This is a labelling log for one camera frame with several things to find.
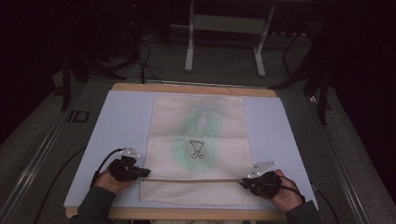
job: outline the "sleeve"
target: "sleeve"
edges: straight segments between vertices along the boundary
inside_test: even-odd
[[[70,224],[99,224],[99,223],[113,223],[108,218],[111,209],[111,204],[116,198],[113,192],[99,188],[92,187],[85,196],[84,201],[78,208],[78,214],[69,219]]]
[[[318,210],[312,201],[303,203],[303,204],[291,209],[285,215],[288,219],[289,224],[297,224],[297,223],[310,223],[310,224],[318,223],[319,224],[319,223],[321,223]]]

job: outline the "white cloth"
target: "white cloth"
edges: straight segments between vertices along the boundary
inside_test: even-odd
[[[241,97],[156,96],[145,163],[151,181],[141,182],[142,201],[257,204],[261,199],[237,182],[224,182],[251,167]]]

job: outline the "hand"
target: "hand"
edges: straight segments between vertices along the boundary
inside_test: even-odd
[[[294,181],[291,182],[285,178],[285,175],[282,173],[282,171],[275,170],[275,173],[280,176],[280,179],[282,180],[282,186],[297,189]],[[286,213],[303,203],[301,197],[289,189],[280,189],[279,193],[270,201],[283,213]]]
[[[118,195],[123,189],[130,187],[134,181],[120,182],[117,181],[108,170],[104,170],[94,183],[94,186],[108,189]]]

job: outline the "printed symbol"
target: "printed symbol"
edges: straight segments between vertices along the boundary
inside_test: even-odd
[[[194,154],[191,154],[193,159],[196,159],[197,157],[202,159],[204,157],[204,155],[201,154],[201,148],[204,145],[204,143],[205,142],[190,140],[190,144],[194,148]]]

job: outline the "white metal frame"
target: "white metal frame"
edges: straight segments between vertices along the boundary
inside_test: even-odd
[[[195,15],[194,0],[190,0],[189,45],[187,47],[185,71],[192,71],[192,61],[194,55],[194,29],[212,30],[260,35],[260,43],[257,47],[253,48],[253,53],[256,60],[258,75],[260,77],[264,77],[265,70],[262,63],[262,46],[264,45],[265,37],[268,35],[268,28],[271,24],[274,11],[275,6],[271,6],[270,12],[268,13],[266,19],[221,17],[201,14]]]

